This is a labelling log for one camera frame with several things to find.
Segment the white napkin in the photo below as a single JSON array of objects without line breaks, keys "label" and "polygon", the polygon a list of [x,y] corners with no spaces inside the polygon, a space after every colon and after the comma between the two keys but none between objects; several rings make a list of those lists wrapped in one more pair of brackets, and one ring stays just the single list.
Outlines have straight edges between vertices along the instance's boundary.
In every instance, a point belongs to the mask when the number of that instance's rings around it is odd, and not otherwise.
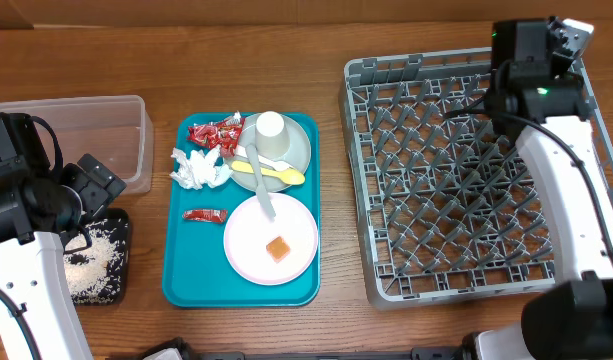
[{"label": "white napkin", "polygon": [[205,185],[216,188],[225,184],[233,173],[228,164],[217,165],[221,157],[220,145],[207,153],[192,150],[189,157],[184,151],[174,148],[171,157],[176,161],[178,170],[169,176],[183,189],[199,190]]}]

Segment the small red wrapper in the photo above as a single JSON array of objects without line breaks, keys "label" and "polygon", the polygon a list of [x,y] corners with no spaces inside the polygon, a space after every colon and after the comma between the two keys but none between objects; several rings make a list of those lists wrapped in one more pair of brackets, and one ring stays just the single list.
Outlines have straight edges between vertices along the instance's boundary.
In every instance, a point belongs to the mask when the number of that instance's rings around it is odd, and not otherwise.
[{"label": "small red wrapper", "polygon": [[208,222],[222,224],[227,220],[228,211],[225,209],[192,209],[182,214],[187,221]]}]

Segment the large red snack wrapper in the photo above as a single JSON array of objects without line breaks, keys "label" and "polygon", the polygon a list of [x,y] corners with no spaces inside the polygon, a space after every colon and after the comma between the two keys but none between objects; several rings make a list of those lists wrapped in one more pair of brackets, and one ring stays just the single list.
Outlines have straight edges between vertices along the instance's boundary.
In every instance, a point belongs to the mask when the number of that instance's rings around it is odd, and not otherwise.
[{"label": "large red snack wrapper", "polygon": [[219,122],[189,126],[187,139],[209,150],[218,147],[224,158],[234,157],[244,123],[245,117],[237,111]]}]

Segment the pink plate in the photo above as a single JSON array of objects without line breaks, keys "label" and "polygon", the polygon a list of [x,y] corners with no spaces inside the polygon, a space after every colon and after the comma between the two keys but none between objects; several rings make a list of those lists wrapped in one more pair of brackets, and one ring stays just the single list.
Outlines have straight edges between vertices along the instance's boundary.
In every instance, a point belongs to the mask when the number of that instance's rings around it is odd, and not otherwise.
[{"label": "pink plate", "polygon": [[[231,267],[244,279],[264,286],[288,283],[312,264],[319,248],[319,229],[311,211],[299,200],[272,193],[276,216],[271,221],[253,196],[229,216],[224,230],[224,251]],[[291,251],[276,263],[266,245],[281,236]]]}]

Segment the orange food cube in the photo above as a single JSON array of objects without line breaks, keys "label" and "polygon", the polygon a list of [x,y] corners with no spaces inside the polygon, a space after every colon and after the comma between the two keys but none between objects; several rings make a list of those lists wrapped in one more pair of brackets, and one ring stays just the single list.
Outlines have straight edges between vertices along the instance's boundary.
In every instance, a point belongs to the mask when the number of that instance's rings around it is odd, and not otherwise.
[{"label": "orange food cube", "polygon": [[291,248],[281,236],[278,236],[266,245],[266,251],[276,263],[279,263],[290,254]]}]

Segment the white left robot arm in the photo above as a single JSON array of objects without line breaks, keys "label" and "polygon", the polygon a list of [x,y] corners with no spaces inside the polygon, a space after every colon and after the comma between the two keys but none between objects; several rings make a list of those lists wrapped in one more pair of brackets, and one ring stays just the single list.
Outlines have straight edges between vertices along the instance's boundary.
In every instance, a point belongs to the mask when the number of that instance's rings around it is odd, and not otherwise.
[{"label": "white left robot arm", "polygon": [[126,184],[90,154],[47,156],[45,120],[0,113],[0,337],[11,359],[89,359],[67,285],[66,244]]}]

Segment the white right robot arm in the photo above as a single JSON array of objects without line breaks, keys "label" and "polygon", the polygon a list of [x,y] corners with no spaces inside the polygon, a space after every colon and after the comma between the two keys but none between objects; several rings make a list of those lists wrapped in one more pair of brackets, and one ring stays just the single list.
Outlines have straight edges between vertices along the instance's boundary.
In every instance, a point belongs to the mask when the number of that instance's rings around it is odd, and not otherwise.
[{"label": "white right robot arm", "polygon": [[514,143],[533,179],[556,284],[524,306],[517,324],[466,337],[461,359],[613,359],[613,203],[585,81],[571,69],[593,32],[557,17],[493,25],[481,112]]}]

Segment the grey dishwasher rack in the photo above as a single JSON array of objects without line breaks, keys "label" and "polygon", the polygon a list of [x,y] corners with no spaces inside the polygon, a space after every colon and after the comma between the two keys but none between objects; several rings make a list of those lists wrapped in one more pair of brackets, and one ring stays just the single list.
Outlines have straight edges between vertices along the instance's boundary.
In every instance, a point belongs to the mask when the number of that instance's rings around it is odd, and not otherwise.
[{"label": "grey dishwasher rack", "polygon": [[490,52],[353,59],[340,111],[369,302],[380,310],[543,292],[555,264],[510,141],[460,109],[486,92]]}]

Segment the clear plastic bin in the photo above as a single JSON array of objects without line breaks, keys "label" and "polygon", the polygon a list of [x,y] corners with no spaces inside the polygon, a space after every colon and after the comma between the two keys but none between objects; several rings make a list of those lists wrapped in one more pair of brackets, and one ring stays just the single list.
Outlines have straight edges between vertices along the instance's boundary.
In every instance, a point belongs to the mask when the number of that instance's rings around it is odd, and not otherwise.
[{"label": "clear plastic bin", "polygon": [[125,182],[125,195],[151,189],[154,129],[137,95],[0,102],[0,112],[44,119],[55,132],[64,161],[89,153]]}]

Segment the teal plastic tray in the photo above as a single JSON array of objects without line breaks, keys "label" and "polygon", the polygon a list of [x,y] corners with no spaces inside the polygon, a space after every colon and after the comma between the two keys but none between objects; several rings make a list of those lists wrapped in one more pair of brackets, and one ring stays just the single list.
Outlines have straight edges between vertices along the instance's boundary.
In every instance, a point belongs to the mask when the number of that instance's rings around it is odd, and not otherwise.
[{"label": "teal plastic tray", "polygon": [[[303,113],[284,113],[287,126],[292,119],[304,130],[311,145],[310,163],[305,169],[305,184],[290,186],[281,193],[305,206],[321,224],[319,130],[316,122]],[[177,130],[176,148],[189,153],[199,147],[187,140],[188,127],[225,119],[228,113],[196,113],[186,118]],[[295,280],[282,285],[258,285],[237,274],[224,249],[226,224],[187,221],[186,210],[226,209],[232,215],[238,205],[255,197],[252,190],[236,184],[235,179],[216,189],[186,190],[173,181],[163,265],[162,290],[167,300],[186,308],[301,306],[308,304],[320,288],[320,249],[315,247],[312,263]]]}]

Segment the grey plastic knife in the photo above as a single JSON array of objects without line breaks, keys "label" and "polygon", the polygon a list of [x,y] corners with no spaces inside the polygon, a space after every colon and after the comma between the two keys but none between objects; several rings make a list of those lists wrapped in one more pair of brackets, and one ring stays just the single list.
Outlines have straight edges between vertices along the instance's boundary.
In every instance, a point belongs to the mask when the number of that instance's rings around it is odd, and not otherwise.
[{"label": "grey plastic knife", "polygon": [[249,160],[249,163],[253,169],[253,174],[255,175],[257,187],[256,187],[256,196],[260,203],[260,206],[267,214],[268,218],[273,221],[275,219],[276,213],[271,203],[269,193],[265,187],[263,181],[263,175],[261,172],[261,166],[259,162],[259,157],[257,153],[257,149],[253,143],[248,144],[245,147],[246,154]]}]

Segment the white paper cup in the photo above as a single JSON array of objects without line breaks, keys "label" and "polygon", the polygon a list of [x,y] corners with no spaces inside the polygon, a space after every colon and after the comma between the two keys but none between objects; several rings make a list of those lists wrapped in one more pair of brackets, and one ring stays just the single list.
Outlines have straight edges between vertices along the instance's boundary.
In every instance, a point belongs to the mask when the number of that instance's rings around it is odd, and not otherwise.
[{"label": "white paper cup", "polygon": [[258,116],[255,145],[258,153],[266,158],[277,159],[285,155],[290,147],[290,136],[281,114],[266,111]]}]

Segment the grey plate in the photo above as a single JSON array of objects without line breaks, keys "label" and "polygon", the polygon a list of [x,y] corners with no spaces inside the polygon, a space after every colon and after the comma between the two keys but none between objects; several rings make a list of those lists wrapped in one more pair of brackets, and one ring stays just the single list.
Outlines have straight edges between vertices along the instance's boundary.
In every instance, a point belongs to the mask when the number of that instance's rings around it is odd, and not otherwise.
[{"label": "grey plate", "polygon": [[[305,175],[312,153],[310,139],[305,129],[295,119],[282,114],[284,124],[282,133],[276,136],[266,136],[260,133],[256,126],[257,118],[260,115],[264,117],[266,113],[270,112],[255,113],[246,117],[238,145],[245,148],[249,143],[253,143],[259,156],[260,166],[263,168],[276,170],[267,164],[268,161],[262,161],[262,158],[265,158],[274,162],[283,161]],[[249,162],[246,156],[238,154],[224,161],[230,166],[235,160]],[[254,192],[256,189],[256,178],[253,174],[235,171],[231,178],[247,190]],[[291,186],[275,177],[263,175],[263,179],[269,192],[279,192]]]}]

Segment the yellow plastic spoon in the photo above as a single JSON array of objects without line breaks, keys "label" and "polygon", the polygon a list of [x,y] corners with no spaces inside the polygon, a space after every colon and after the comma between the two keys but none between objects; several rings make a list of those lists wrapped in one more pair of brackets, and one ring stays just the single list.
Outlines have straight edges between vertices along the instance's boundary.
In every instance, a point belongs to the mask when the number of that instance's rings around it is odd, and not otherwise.
[{"label": "yellow plastic spoon", "polygon": [[[235,160],[230,164],[230,167],[236,172],[254,174],[252,165],[247,162]],[[277,178],[287,185],[301,185],[305,182],[305,175],[292,168],[277,171],[261,167],[260,172],[263,176]]]}]

